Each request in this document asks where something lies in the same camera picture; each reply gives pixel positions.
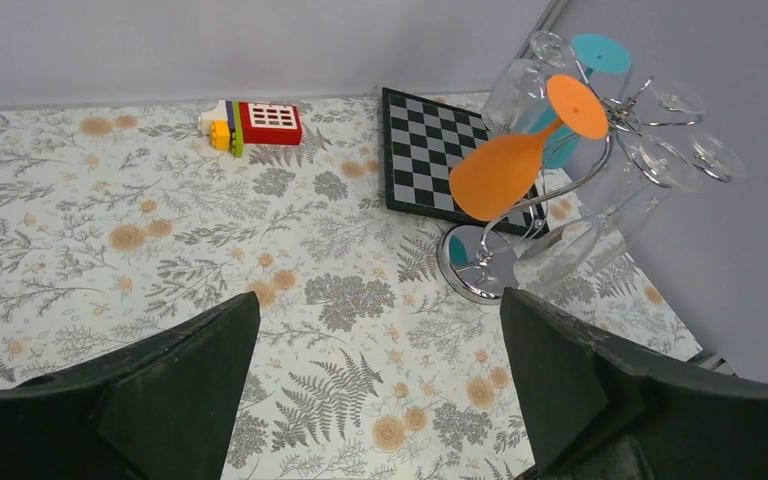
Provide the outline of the clear champagne flute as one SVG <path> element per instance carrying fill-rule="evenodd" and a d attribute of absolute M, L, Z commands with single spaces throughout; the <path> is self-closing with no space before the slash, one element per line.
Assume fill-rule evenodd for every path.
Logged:
<path fill-rule="evenodd" d="M 611 235 L 636 232 L 669 194 L 701 187 L 694 167 L 666 141 L 643 135 L 631 146 L 621 140 L 617 144 L 621 155 L 593 178 L 597 207 L 552 230 L 519 255 L 514 273 L 521 289 L 548 293 L 597 248 L 606 250 L 598 255 L 606 261 L 624 242 L 621 236 L 610 239 Z"/>

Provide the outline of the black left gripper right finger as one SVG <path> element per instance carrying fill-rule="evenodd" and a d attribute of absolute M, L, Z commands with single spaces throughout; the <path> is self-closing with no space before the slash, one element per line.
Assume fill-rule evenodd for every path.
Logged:
<path fill-rule="evenodd" d="M 705 369 L 513 288 L 503 338 L 541 479 L 768 479 L 768 384 Z"/>

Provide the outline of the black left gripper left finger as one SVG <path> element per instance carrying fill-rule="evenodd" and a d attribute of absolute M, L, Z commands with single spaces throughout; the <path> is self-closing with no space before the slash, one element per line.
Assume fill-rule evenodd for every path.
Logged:
<path fill-rule="evenodd" d="M 217 479 L 260 326 L 252 293 L 0 390 L 0 479 Z"/>

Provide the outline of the orange wine glass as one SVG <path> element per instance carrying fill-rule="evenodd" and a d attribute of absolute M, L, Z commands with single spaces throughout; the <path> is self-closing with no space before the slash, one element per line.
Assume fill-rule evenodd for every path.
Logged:
<path fill-rule="evenodd" d="M 449 175 L 454 202 L 470 217 L 491 221 L 520 201 L 535 183 L 546 141 L 559 128 L 600 139 L 608 122 L 599 98 L 581 81 L 556 74 L 547 82 L 556 119 L 537 133 L 497 136 L 476 148 Z"/>

